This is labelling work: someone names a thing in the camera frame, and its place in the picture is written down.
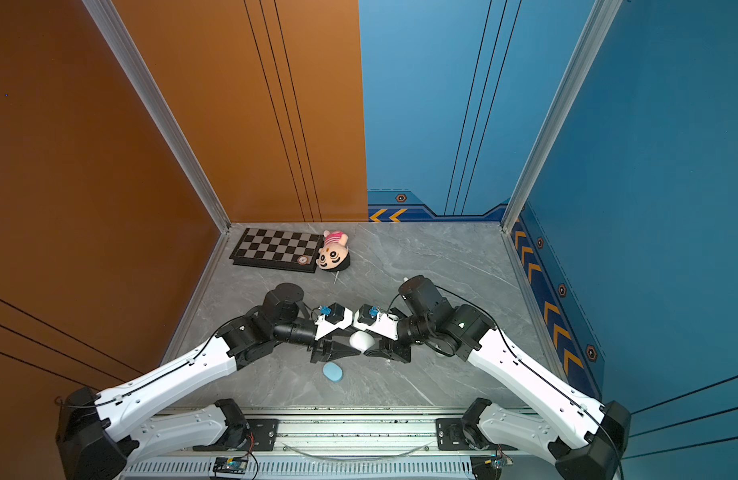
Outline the blue earbud case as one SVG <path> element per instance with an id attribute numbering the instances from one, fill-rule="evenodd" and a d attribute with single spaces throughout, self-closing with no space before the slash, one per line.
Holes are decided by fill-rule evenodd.
<path id="1" fill-rule="evenodd" d="M 324 364 L 322 371 L 324 376 L 332 382 L 339 382 L 344 375 L 342 368 L 334 362 Z"/>

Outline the white earbud case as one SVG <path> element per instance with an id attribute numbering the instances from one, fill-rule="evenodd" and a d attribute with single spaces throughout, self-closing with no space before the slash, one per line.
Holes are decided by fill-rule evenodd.
<path id="1" fill-rule="evenodd" d="M 361 353 L 368 351 L 375 343 L 375 339 L 364 331 L 356 331 L 349 337 L 349 345 Z"/>

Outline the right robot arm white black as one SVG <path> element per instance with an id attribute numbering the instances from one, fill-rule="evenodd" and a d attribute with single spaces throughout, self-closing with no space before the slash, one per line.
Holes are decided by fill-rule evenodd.
<path id="1" fill-rule="evenodd" d="M 409 312 L 363 305 L 353 315 L 356 328 L 382 338 L 375 351 L 407 358 L 407 349 L 425 343 L 445 357 L 458 357 L 510 390 L 530 414 L 508 411 L 484 398 L 461 418 L 474 449 L 505 444 L 552 464 L 564 479 L 621 479 L 631 414 L 616 401 L 602 403 L 569 385 L 521 350 L 494 317 L 452 291 L 418 275 L 406 280 L 398 297 Z"/>

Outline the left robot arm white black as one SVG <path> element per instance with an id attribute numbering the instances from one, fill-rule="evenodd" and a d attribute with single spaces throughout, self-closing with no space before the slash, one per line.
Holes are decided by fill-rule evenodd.
<path id="1" fill-rule="evenodd" d="M 89 387 L 61 404 L 56 443 L 68 479 L 112 479 L 146 456 L 198 446 L 235 450 L 251 444 L 249 423 L 230 399 L 185 418 L 154 417 L 215 380 L 269 355 L 281 343 L 314 348 L 352 313 L 332 304 L 309 310 L 303 290 L 283 283 L 262 304 L 220 325 L 188 353 L 119 386 Z"/>

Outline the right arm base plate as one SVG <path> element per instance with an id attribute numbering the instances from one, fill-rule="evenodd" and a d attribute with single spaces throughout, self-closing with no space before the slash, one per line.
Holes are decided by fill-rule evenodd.
<path id="1" fill-rule="evenodd" d="M 488 444 L 484 448 L 470 445 L 466 439 L 462 423 L 459 418 L 437 418 L 434 421 L 434 425 L 437 448 L 440 451 L 516 451 L 515 447 L 504 444 Z"/>

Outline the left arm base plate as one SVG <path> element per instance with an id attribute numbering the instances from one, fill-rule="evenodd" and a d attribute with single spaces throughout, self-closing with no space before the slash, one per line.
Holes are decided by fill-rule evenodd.
<path id="1" fill-rule="evenodd" d="M 251 419 L 245 427 L 229 427 L 219 440 L 210 445 L 194 446 L 193 451 L 271 452 L 278 434 L 279 420 Z"/>

